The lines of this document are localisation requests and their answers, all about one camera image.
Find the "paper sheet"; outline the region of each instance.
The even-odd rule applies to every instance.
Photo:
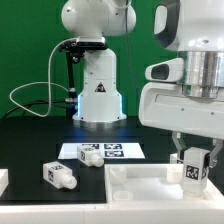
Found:
[[[145,158],[138,143],[64,143],[58,159],[77,159],[77,147],[82,145],[100,150],[104,159]]]

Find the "black panel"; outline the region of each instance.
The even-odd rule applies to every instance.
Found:
[[[162,32],[154,35],[159,43],[164,48],[167,48],[173,43],[177,34],[180,14],[180,0],[165,0],[160,5],[158,5],[158,7],[161,5],[167,8],[166,26]]]
[[[152,69],[152,78],[158,80],[167,80],[169,77],[169,66],[167,64],[157,65]]]

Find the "green wall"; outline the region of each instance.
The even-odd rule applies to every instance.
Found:
[[[13,108],[9,93],[30,82],[47,81],[48,59],[60,41],[71,37],[61,23],[61,9],[66,0],[1,0],[0,1],[0,116]],[[159,0],[133,0],[137,24],[129,35],[131,63],[136,76],[138,94],[145,80],[148,65],[174,57],[153,39],[153,14]],[[126,37],[107,38],[117,55],[117,89],[123,96],[124,112],[138,114],[138,99],[131,78]],[[74,67],[78,92],[82,89],[82,63]],[[68,86],[66,61],[63,53],[53,60],[52,82]],[[53,88],[53,99],[63,99],[64,91]],[[30,87],[15,95],[21,103],[46,100],[46,86]],[[46,107],[32,108],[44,113]],[[54,108],[51,115],[64,115]]]

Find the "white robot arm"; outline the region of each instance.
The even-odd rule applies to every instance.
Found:
[[[116,89],[116,55],[107,49],[104,36],[133,30],[136,15],[131,1],[69,0],[62,10],[62,21],[76,37],[69,47],[77,48],[85,62],[84,88],[73,116],[75,124],[94,128],[117,125],[126,115]]]
[[[135,27],[131,0],[69,0],[62,10],[62,22],[75,37],[120,36]]]
[[[173,131],[178,154],[181,133],[214,139],[214,150],[185,151],[182,188],[199,196],[208,167],[217,163],[224,139],[224,2],[164,0],[155,13],[154,35],[179,58],[152,65],[142,91],[139,119],[143,125]]]

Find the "black table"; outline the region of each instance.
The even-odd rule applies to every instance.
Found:
[[[139,143],[145,159],[106,159],[111,163],[169,163],[176,152],[171,132],[143,127],[137,117],[128,117],[124,126],[93,130],[75,127],[64,117],[15,117],[0,121],[0,169],[9,170],[9,186],[1,205],[45,205],[105,203],[104,167],[86,167],[78,160],[58,160],[63,143]],[[186,136],[188,147],[212,149],[212,141]],[[224,152],[210,180],[224,193]],[[73,190],[56,189],[43,180],[43,164],[59,161],[73,170],[78,185]]]

